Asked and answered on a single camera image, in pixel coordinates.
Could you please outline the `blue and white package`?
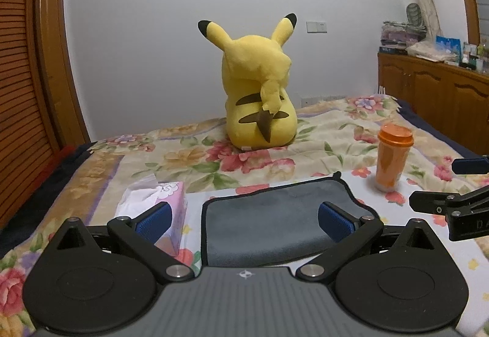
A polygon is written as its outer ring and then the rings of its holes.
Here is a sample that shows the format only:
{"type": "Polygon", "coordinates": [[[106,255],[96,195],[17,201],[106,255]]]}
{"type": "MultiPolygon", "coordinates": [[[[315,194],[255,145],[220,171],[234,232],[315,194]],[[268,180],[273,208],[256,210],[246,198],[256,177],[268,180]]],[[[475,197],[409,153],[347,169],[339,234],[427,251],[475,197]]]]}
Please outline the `blue and white package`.
{"type": "Polygon", "coordinates": [[[457,38],[447,38],[441,35],[436,36],[436,49],[443,54],[443,60],[458,64],[461,60],[462,46],[457,38]]]}

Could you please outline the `brown wooden louvered wardrobe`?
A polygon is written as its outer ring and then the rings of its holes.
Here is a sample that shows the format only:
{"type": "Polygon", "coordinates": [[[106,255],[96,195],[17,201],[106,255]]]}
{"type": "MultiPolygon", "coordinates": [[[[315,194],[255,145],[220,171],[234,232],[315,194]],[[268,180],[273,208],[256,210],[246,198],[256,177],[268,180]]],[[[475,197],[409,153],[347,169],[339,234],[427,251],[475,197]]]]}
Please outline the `brown wooden louvered wardrobe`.
{"type": "Polygon", "coordinates": [[[1,0],[1,224],[46,179],[60,150],[43,93],[35,0],[1,0]]]}

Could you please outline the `floral bed sheet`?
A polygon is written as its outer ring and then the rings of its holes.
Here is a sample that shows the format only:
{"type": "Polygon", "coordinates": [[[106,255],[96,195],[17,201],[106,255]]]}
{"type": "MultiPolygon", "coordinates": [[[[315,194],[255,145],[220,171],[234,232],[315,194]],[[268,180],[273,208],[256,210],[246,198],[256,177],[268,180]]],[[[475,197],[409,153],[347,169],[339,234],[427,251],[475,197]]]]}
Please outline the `floral bed sheet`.
{"type": "Polygon", "coordinates": [[[402,177],[418,189],[466,194],[487,185],[485,175],[453,174],[453,160],[468,157],[468,150],[431,128],[406,103],[377,94],[299,110],[298,136],[276,149],[239,151],[226,137],[221,119],[106,138],[77,148],[54,171],[46,172],[42,185],[1,233],[2,335],[33,333],[22,288],[65,219],[106,223],[124,191],[151,175],[160,182],[182,181],[186,194],[299,182],[335,172],[373,177],[377,134],[388,122],[414,134],[402,177]]]}

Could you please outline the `stack of clutter on cabinet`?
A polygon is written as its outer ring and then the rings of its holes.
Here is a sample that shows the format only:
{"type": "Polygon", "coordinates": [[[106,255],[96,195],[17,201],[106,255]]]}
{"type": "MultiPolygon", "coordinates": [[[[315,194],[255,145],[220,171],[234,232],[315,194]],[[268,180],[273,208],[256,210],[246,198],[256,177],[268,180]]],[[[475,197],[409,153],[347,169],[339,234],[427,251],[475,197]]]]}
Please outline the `stack of clutter on cabinet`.
{"type": "Polygon", "coordinates": [[[379,52],[383,54],[407,54],[407,48],[424,40],[426,35],[425,26],[386,20],[381,27],[379,52]]]}

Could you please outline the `purple and grey microfiber towel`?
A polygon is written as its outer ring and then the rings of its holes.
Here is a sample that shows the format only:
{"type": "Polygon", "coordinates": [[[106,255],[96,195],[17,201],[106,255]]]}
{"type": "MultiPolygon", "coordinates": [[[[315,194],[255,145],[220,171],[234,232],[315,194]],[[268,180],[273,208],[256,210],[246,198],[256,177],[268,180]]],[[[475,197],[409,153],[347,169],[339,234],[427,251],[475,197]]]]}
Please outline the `purple and grey microfiber towel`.
{"type": "Polygon", "coordinates": [[[323,253],[335,242],[320,228],[323,202],[356,218],[378,213],[353,196],[339,172],[333,176],[210,199],[201,216],[205,267],[262,267],[323,253]]]}

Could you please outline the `white fruit print cloth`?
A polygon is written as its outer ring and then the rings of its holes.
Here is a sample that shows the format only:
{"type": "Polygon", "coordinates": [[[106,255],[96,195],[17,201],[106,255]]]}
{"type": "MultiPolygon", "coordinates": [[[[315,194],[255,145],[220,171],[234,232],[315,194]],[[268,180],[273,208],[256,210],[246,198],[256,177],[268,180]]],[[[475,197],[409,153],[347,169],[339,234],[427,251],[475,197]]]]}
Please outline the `white fruit print cloth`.
{"type": "MultiPolygon", "coordinates": [[[[469,298],[466,309],[458,323],[457,330],[464,336],[481,336],[484,324],[488,321],[488,259],[475,240],[452,242],[448,239],[448,229],[444,221],[431,214],[415,213],[409,207],[409,196],[419,186],[411,184],[410,179],[402,177],[397,194],[386,194],[375,188],[373,177],[362,178],[344,172],[342,179],[349,185],[353,196],[361,203],[372,207],[386,225],[404,225],[411,218],[425,219],[442,241],[454,262],[462,272],[468,288],[469,298]]],[[[200,216],[201,207],[209,199],[238,194],[253,193],[275,186],[281,182],[219,191],[202,191],[186,195],[186,217],[182,229],[182,238],[176,259],[191,267],[198,273],[200,259],[200,216]]]]}

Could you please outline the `brown wooden sideboard cabinet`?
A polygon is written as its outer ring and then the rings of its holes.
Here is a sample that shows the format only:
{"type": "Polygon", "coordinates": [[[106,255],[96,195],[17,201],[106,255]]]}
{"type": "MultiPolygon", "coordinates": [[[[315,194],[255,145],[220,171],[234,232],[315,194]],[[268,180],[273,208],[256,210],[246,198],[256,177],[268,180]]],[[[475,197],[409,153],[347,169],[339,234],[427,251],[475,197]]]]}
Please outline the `brown wooden sideboard cabinet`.
{"type": "Polygon", "coordinates": [[[378,83],[432,128],[488,153],[488,76],[408,55],[378,54],[378,83]]]}

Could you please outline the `orange plastic cup with lid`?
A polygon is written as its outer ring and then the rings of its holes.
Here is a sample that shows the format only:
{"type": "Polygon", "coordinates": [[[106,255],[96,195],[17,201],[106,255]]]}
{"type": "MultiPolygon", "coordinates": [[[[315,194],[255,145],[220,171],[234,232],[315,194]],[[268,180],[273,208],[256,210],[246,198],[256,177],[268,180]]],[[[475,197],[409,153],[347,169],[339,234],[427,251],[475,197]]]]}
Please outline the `orange plastic cup with lid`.
{"type": "Polygon", "coordinates": [[[414,144],[413,133],[409,128],[386,123],[381,126],[378,139],[375,184],[384,192],[394,191],[414,144]]]}

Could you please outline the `white wall switch plate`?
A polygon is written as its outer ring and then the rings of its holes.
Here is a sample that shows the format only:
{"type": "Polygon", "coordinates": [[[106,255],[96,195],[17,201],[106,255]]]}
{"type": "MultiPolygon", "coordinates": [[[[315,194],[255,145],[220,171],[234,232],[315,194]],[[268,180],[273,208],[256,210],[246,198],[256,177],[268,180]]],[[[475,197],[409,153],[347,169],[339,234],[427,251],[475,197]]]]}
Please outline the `white wall switch plate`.
{"type": "Polygon", "coordinates": [[[326,33],[327,26],[324,21],[307,21],[306,22],[307,33],[326,33]]]}

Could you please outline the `yellow Pikachu plush toy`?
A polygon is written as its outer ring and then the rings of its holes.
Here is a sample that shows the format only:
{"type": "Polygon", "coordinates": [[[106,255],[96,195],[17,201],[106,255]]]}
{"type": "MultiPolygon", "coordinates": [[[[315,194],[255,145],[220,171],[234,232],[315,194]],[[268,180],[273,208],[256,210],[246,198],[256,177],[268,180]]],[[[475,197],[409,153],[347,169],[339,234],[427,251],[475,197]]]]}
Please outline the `yellow Pikachu plush toy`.
{"type": "Polygon", "coordinates": [[[286,92],[292,61],[283,52],[296,24],[297,16],[289,13],[270,37],[233,40],[213,21],[198,22],[200,33],[223,53],[226,132],[241,151],[286,146],[297,134],[296,110],[286,92]]]}

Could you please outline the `pink tissue box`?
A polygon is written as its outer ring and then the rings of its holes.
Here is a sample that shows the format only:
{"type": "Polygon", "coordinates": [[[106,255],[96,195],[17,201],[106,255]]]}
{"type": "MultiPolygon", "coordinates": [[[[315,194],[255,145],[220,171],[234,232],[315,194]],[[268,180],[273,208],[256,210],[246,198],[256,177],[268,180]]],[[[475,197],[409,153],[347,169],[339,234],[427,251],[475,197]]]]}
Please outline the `pink tissue box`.
{"type": "Polygon", "coordinates": [[[131,184],[115,217],[129,217],[135,232],[172,257],[179,251],[186,216],[184,183],[158,182],[154,175],[131,184]]]}

